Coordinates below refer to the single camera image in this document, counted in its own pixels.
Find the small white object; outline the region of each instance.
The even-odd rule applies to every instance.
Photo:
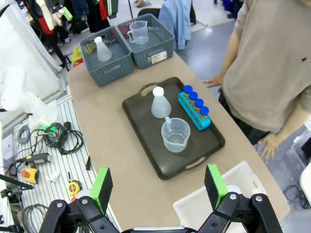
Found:
[[[59,177],[59,173],[57,171],[53,172],[50,176],[45,176],[45,179],[51,183],[54,183]]]
[[[94,39],[94,42],[96,43],[96,47],[97,47],[98,60],[100,60],[101,62],[108,61],[112,57],[112,52],[105,45],[105,43],[103,42],[103,39],[100,36],[97,36]]]
[[[300,136],[297,136],[297,137],[293,140],[293,142],[294,142],[294,143],[298,142],[299,138],[300,138]]]
[[[229,192],[242,193],[250,198],[254,191],[266,193],[258,177],[246,161],[230,169],[222,178]],[[213,212],[205,186],[174,202],[180,225],[198,230]],[[241,223],[232,222],[226,233],[245,233]]]
[[[154,95],[154,101],[151,106],[151,113],[156,118],[165,118],[167,117],[172,110],[170,103],[164,96],[164,89],[160,86],[157,86],[152,91]]]

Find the gray plastic basket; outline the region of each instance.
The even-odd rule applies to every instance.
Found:
[[[112,52],[107,62],[101,62],[97,57],[94,39],[103,38],[103,42]],[[134,70],[131,51],[120,32],[114,27],[106,28],[80,42],[82,57],[87,71],[98,86],[105,86],[122,78]]]
[[[129,36],[126,34],[130,30],[129,26],[131,23],[137,20],[148,22],[149,40],[144,45],[131,43],[129,41]],[[173,56],[174,35],[171,34],[153,15],[146,14],[139,16],[135,19],[119,24],[117,28],[126,39],[127,44],[131,48],[133,60],[140,69],[147,68],[158,62],[157,56],[162,55],[163,57],[165,51],[167,53],[167,58]]]

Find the blue cap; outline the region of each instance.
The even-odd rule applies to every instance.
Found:
[[[195,91],[191,91],[189,93],[189,99],[190,100],[196,100],[198,98],[198,93],[196,93]]]
[[[197,108],[201,108],[204,105],[204,101],[202,99],[196,99],[194,102],[194,106]]]
[[[190,86],[190,85],[184,86],[184,92],[186,94],[189,94],[191,91],[192,91],[192,86]]]
[[[209,109],[206,106],[200,108],[200,114],[203,116],[207,116],[209,113]]]

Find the human hand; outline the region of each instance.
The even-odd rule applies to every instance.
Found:
[[[271,155],[272,160],[274,160],[274,152],[278,149],[279,144],[283,141],[282,138],[280,138],[279,134],[277,133],[269,133],[267,136],[265,136],[263,139],[259,140],[258,143],[266,143],[265,147],[263,148],[260,156],[266,156],[265,162],[268,163],[268,159]]]
[[[216,74],[213,78],[207,79],[207,80],[202,80],[203,83],[209,83],[210,85],[207,86],[207,88],[214,87],[214,86],[220,86],[218,88],[218,92],[221,92],[222,90],[222,85],[223,85],[223,79],[224,75],[222,73]]]

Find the yellow tape measure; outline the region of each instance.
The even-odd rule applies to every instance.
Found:
[[[77,196],[78,192],[81,190],[81,185],[79,181],[72,181],[68,184],[68,191],[70,196]]]

